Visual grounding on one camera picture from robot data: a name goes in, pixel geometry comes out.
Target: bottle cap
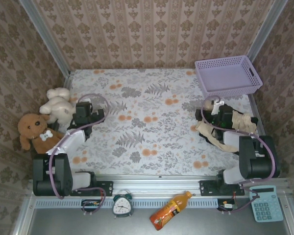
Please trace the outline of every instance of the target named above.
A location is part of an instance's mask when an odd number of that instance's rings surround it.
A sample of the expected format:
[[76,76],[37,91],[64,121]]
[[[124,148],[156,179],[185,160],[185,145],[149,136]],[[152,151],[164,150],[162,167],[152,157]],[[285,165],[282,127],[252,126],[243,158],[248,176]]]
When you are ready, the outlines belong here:
[[189,192],[189,191],[186,191],[185,194],[187,195],[188,198],[191,198],[191,197],[193,196],[193,195],[191,194],[191,192]]

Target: floral tablecloth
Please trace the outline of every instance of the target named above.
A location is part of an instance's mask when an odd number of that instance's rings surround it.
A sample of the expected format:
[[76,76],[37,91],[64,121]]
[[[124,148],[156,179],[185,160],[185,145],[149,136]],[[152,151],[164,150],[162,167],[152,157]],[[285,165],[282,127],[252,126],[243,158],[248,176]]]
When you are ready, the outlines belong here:
[[[238,164],[238,156],[208,144],[195,130],[203,96],[194,70],[76,70],[71,98],[104,96],[104,123],[70,156],[73,170],[97,174],[215,175]],[[106,104],[91,99],[94,109]],[[250,113],[247,95],[226,104]],[[67,126],[61,126],[65,132]]]

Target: clock face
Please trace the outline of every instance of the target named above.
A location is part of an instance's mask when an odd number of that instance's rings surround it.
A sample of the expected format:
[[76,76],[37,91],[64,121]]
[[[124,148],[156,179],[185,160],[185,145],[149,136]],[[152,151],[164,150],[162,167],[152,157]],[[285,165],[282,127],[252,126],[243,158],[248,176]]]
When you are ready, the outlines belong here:
[[120,197],[114,202],[113,213],[115,215],[128,214],[131,210],[130,202],[124,197]]

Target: white teddy bear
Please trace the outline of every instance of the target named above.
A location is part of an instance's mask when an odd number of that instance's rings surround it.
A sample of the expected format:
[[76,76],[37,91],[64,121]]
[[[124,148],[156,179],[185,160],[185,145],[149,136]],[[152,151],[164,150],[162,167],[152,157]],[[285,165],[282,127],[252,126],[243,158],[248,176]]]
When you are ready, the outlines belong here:
[[66,124],[73,118],[75,108],[70,104],[70,91],[66,88],[55,88],[47,91],[49,101],[40,107],[41,114],[49,114],[47,123]]

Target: bottle label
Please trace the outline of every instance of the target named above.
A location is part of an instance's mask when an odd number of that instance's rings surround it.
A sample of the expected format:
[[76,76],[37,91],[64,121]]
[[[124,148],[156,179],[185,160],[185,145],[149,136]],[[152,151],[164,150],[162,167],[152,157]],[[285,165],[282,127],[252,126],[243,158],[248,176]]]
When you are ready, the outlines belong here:
[[159,210],[155,215],[154,225],[163,227],[166,223],[170,221],[175,215],[181,212],[175,201],[169,201],[161,210]]

